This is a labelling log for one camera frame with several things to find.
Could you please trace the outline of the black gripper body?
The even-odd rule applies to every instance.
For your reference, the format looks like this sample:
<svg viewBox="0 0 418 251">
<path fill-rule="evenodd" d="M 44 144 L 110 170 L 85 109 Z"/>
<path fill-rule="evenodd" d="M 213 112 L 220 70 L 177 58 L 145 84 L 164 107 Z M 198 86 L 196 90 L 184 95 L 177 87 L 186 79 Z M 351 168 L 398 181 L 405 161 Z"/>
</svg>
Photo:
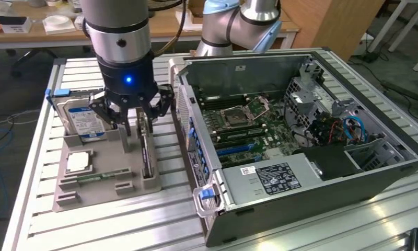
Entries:
<svg viewBox="0 0 418 251">
<path fill-rule="evenodd" d="M 154 81 L 153 52 L 130 63 L 106 62 L 98 57 L 105 97 L 129 108 L 145 107 L 158 92 Z"/>
</svg>

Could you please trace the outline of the low-profile Nvidia graphics card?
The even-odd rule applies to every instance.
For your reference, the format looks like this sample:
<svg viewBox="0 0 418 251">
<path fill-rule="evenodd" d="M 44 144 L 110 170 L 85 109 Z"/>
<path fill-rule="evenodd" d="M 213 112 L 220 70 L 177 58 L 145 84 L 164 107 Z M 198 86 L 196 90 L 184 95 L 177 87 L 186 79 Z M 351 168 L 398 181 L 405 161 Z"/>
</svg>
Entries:
<svg viewBox="0 0 418 251">
<path fill-rule="evenodd" d="M 150 147 L 150 126 L 149 119 L 141 108 L 136 109 L 137 114 L 137 136 L 140 139 L 141 153 L 142 153 L 142 177 L 144 179 L 153 177 L 152 157 L 149 153 Z"/>
</svg>

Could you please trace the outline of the hard disk with blue rails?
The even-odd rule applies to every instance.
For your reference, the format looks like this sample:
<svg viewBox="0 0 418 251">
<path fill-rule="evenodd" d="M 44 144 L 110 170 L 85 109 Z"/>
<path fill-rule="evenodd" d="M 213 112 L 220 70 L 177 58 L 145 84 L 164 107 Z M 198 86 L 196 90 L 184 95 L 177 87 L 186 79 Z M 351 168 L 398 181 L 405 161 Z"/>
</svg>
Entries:
<svg viewBox="0 0 418 251">
<path fill-rule="evenodd" d="M 46 89 L 45 96 L 62 122 L 68 136 L 78 136 L 82 143 L 106 139 L 113 127 L 88 106 L 92 90 Z"/>
</svg>

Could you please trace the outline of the grey parts rack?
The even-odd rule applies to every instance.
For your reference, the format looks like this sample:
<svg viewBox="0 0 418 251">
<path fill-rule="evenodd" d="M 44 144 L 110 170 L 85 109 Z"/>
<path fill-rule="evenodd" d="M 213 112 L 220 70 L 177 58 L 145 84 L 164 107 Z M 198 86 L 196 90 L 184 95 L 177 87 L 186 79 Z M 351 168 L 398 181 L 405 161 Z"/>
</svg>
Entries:
<svg viewBox="0 0 418 251">
<path fill-rule="evenodd" d="M 153 177 L 142 177 L 142 153 L 137 127 L 132 127 L 133 135 L 124 144 L 117 130 L 108 132 L 106 140 L 88 142 L 84 145 L 62 146 L 58 162 L 58 175 L 54 186 L 52 210 L 61 212 L 93 206 L 116 200 L 137 197 L 161 190 L 158 163 L 154 140 L 150 134 L 149 153 L 152 157 Z M 69 153 L 90 153 L 90 170 L 65 173 Z M 80 184 L 80 176 L 102 176 L 100 181 Z"/>
</svg>

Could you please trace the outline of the CPU socket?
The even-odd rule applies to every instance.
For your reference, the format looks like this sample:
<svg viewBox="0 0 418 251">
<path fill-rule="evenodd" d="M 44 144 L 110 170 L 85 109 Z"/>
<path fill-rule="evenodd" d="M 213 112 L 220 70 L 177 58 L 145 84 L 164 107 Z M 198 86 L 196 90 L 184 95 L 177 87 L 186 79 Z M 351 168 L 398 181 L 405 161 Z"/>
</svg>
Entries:
<svg viewBox="0 0 418 251">
<path fill-rule="evenodd" d="M 226 128 L 233 129 L 256 124 L 252 113 L 246 106 L 234 106 L 220 111 Z"/>
</svg>

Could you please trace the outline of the silver CPU chip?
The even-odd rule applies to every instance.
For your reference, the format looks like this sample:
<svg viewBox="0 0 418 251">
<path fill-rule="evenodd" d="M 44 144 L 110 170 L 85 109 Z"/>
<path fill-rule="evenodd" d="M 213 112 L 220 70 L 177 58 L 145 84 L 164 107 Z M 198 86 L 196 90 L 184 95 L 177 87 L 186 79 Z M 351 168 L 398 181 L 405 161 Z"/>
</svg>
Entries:
<svg viewBox="0 0 418 251">
<path fill-rule="evenodd" d="M 89 171 L 90 168 L 90 153 L 89 152 L 74 152 L 69 153 L 66 161 L 65 173 L 77 173 Z"/>
</svg>

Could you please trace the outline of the green RAM stick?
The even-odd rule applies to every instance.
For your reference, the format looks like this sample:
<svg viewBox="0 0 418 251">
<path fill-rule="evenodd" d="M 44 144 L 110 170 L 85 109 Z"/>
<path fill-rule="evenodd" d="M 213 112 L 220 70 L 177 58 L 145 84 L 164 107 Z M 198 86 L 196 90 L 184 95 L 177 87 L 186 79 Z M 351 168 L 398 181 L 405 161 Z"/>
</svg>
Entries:
<svg viewBox="0 0 418 251">
<path fill-rule="evenodd" d="M 100 174 L 97 175 L 88 175 L 88 176 L 80 176 L 77 178 L 77 182 L 80 184 L 88 183 L 88 182 L 94 182 L 94 181 L 100 181 L 102 179 L 102 176 Z"/>
<path fill-rule="evenodd" d="M 254 136 L 261 136 L 268 132 L 266 127 L 244 129 L 244 130 L 234 130 L 229 132 L 220 132 L 216 135 L 216 139 L 220 141 L 236 140 L 240 138 L 250 138 Z"/>
</svg>

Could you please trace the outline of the white square dish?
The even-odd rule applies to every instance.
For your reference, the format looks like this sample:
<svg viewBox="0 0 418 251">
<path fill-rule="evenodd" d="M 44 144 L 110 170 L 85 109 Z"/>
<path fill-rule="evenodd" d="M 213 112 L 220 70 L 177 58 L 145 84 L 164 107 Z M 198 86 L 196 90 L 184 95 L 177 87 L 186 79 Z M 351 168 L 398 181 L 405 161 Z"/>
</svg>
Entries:
<svg viewBox="0 0 418 251">
<path fill-rule="evenodd" d="M 62 15 L 48 16 L 42 20 L 42 26 L 46 35 L 56 35 L 76 31 L 76 27 L 73 25 L 72 20 Z"/>
</svg>

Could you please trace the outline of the metal socket cover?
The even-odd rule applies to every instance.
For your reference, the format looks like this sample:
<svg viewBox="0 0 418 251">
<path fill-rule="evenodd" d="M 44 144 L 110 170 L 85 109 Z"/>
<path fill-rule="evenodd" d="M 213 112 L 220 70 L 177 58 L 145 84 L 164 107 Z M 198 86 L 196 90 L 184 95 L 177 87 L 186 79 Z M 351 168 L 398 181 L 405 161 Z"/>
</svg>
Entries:
<svg viewBox="0 0 418 251">
<path fill-rule="evenodd" d="M 260 117 L 269 111 L 268 100 L 262 96 L 257 96 L 246 105 L 254 118 Z"/>
</svg>

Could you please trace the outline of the black chair base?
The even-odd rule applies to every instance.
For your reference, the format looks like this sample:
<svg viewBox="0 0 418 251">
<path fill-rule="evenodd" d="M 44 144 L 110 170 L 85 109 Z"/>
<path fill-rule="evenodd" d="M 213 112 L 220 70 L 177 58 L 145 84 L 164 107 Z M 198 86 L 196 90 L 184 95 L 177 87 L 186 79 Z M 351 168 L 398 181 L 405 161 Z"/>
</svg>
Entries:
<svg viewBox="0 0 418 251">
<path fill-rule="evenodd" d="M 29 59 L 32 59 L 38 53 L 45 53 L 49 55 L 53 59 L 57 59 L 57 55 L 52 52 L 48 48 L 33 48 L 30 49 L 14 62 L 14 64 L 10 67 L 10 76 L 13 78 L 21 77 L 21 72 L 18 71 L 18 67 L 21 64 L 24 64 Z"/>
</svg>

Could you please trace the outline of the wooden desk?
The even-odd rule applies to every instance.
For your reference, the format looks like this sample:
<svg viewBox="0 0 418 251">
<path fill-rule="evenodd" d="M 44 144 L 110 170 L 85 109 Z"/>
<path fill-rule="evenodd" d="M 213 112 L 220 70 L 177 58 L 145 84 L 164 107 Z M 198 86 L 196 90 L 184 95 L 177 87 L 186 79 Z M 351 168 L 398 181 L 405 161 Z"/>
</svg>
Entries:
<svg viewBox="0 0 418 251">
<path fill-rule="evenodd" d="M 48 35 L 41 20 L 46 13 L 54 11 L 54 7 L 33 8 L 24 1 L 13 2 L 10 10 L 17 16 L 29 17 L 34 21 L 29 33 L 6 34 L 0 32 L 0 49 L 69 47 L 90 45 L 89 38 L 81 31 Z M 150 37 L 153 42 L 169 41 L 178 29 L 178 21 L 174 10 L 165 10 L 156 13 L 149 21 Z"/>
</svg>

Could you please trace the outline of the green motherboard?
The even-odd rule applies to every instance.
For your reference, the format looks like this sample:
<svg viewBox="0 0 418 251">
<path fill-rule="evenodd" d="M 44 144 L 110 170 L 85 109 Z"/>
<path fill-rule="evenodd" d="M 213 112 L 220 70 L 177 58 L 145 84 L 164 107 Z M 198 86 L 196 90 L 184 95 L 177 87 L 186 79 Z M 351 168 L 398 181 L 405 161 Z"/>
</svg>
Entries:
<svg viewBox="0 0 418 251">
<path fill-rule="evenodd" d="M 252 126 L 226 128 L 220 111 L 234 106 L 246 106 L 257 96 L 262 96 L 268 100 L 269 111 L 260 117 L 253 117 L 256 124 Z M 295 137 L 299 136 L 302 140 L 307 140 L 307 136 L 294 131 L 297 128 L 295 123 L 289 124 L 285 122 L 281 111 L 282 106 L 279 106 L 278 101 L 269 94 L 260 93 L 256 96 L 246 94 L 234 96 L 201 95 L 198 97 L 198 105 L 222 168 L 289 156 L 305 147 L 305 142 L 298 142 Z M 260 127 L 268 128 L 268 132 L 261 136 L 228 141 L 216 139 L 216 135 L 220 132 Z"/>
</svg>

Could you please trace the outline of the white box with black label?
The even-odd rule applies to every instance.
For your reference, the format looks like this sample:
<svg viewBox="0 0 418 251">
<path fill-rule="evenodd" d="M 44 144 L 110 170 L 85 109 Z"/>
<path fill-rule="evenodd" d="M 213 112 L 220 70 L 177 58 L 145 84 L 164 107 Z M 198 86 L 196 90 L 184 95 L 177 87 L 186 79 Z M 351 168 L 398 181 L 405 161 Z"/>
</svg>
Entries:
<svg viewBox="0 0 418 251">
<path fill-rule="evenodd" d="M 32 20 L 24 16 L 0 16 L 0 26 L 4 33 L 29 33 Z"/>
</svg>

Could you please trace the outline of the metal disk bay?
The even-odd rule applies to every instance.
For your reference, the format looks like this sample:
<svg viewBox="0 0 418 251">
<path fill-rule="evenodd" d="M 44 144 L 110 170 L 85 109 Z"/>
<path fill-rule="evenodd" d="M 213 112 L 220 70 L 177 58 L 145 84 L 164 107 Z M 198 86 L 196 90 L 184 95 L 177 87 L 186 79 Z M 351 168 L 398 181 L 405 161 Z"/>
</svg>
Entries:
<svg viewBox="0 0 418 251">
<path fill-rule="evenodd" d="M 370 171 L 405 161 L 405 157 L 385 139 L 375 139 L 369 143 L 345 146 L 358 169 Z"/>
</svg>

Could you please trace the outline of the white table frame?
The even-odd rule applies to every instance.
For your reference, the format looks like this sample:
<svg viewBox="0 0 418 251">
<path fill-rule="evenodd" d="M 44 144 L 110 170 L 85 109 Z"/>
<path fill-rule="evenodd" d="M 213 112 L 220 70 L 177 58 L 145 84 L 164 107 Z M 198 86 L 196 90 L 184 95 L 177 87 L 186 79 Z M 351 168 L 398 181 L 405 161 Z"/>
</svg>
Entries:
<svg viewBox="0 0 418 251">
<path fill-rule="evenodd" d="M 393 26 L 397 18 L 401 16 L 401 13 L 405 11 L 406 6 L 409 4 L 417 4 L 418 5 L 418 0 L 391 0 L 391 1 L 399 1 L 399 3 L 397 5 L 397 7 L 394 8 L 390 17 L 389 17 L 379 33 L 377 34 L 371 44 L 370 44 L 369 52 L 373 52 L 375 50 L 375 48 L 378 47 L 379 43 L 382 42 L 385 35 L 389 32 L 390 27 Z M 414 28 L 417 22 L 418 22 L 418 9 L 411 13 L 411 16 L 407 19 L 407 23 L 405 24 L 405 26 L 397 32 L 393 33 L 393 36 L 397 36 L 397 37 L 395 37 L 395 40 L 393 41 L 390 47 L 387 48 L 389 52 L 394 52 L 394 50 L 399 46 L 401 42 L 403 41 L 405 37 L 409 35 L 410 30 Z"/>
</svg>

